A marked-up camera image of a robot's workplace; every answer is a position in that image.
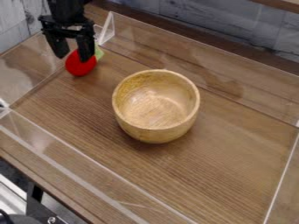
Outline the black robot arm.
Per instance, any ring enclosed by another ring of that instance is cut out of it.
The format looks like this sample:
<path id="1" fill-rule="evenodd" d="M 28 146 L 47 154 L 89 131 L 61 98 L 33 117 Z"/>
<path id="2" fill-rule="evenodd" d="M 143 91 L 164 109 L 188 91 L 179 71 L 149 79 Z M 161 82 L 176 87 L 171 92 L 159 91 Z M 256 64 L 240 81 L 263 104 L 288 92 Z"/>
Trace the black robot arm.
<path id="1" fill-rule="evenodd" d="M 40 15 L 41 34 L 57 58 L 69 53 L 67 39 L 75 39 L 79 60 L 87 62 L 95 54 L 93 21 L 84 16 L 84 5 L 91 0 L 47 0 L 51 15 Z"/>

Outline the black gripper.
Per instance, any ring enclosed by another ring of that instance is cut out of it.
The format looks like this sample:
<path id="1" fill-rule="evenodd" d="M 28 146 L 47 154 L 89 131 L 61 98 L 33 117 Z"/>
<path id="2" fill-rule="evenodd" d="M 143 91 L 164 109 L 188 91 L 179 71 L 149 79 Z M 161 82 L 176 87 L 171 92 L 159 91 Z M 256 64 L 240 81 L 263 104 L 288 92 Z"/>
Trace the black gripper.
<path id="1" fill-rule="evenodd" d="M 56 57 L 60 59 L 65 57 L 71 51 L 67 39 L 76 38 L 79 59 L 87 62 L 95 55 L 93 21 L 84 16 L 76 16 L 61 22 L 51 15 L 39 16 L 39 21 L 41 22 L 41 33 Z"/>

